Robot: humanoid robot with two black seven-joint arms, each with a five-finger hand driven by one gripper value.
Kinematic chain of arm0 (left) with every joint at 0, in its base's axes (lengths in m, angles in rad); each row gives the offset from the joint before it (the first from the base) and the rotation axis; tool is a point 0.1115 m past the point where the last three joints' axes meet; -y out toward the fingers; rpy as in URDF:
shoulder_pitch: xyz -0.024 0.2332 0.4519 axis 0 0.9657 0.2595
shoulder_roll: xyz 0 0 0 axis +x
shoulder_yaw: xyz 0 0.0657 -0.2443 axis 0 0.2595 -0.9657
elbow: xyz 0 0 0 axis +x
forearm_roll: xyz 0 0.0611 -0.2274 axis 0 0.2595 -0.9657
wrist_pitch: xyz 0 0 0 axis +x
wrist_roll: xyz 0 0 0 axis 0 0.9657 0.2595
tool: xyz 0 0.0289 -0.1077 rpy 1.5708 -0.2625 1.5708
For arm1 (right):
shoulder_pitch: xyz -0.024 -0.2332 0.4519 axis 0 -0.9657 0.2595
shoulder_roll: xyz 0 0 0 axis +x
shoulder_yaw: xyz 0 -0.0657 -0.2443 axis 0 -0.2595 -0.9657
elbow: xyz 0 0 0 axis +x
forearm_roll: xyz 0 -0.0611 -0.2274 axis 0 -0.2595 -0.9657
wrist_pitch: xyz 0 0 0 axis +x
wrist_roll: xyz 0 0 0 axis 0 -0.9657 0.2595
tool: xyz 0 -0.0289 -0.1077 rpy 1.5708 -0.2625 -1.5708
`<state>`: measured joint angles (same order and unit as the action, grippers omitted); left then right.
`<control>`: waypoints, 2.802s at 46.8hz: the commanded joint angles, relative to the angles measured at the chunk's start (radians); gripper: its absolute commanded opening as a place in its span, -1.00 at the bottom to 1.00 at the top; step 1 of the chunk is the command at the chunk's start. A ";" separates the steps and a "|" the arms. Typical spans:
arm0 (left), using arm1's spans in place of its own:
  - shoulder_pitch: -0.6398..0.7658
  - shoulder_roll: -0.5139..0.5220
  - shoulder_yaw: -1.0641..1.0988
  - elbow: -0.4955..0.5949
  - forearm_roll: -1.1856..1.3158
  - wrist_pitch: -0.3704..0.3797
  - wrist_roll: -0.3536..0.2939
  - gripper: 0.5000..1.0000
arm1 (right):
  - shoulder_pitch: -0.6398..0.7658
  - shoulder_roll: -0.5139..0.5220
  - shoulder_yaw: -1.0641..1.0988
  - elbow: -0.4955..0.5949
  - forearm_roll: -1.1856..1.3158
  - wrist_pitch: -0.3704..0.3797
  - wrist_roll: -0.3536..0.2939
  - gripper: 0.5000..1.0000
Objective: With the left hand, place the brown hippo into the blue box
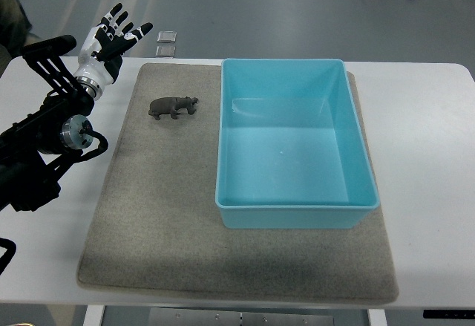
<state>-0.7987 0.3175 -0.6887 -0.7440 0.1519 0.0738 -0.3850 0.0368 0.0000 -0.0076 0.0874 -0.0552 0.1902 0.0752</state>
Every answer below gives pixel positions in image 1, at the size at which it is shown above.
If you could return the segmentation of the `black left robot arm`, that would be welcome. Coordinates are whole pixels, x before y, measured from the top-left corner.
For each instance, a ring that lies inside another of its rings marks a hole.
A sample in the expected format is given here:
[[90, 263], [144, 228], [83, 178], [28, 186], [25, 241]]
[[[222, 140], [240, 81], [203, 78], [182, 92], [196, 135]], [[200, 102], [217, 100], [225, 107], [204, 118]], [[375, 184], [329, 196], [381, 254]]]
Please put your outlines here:
[[59, 180], [75, 163], [108, 150], [88, 120], [94, 100], [65, 67], [76, 46], [71, 35], [28, 45], [22, 57], [52, 88], [39, 110], [1, 133], [1, 207], [36, 211], [61, 191]]

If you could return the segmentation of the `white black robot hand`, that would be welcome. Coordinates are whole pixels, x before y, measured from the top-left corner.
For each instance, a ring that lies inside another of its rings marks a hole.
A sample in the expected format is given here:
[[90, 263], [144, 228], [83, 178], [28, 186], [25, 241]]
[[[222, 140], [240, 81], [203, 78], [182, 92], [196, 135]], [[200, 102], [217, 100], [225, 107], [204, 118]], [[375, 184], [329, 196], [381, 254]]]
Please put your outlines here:
[[76, 81], [98, 100], [105, 88], [116, 82], [122, 66], [122, 55], [148, 34], [153, 24], [135, 27], [126, 23], [128, 12], [118, 3], [92, 27], [78, 56]]

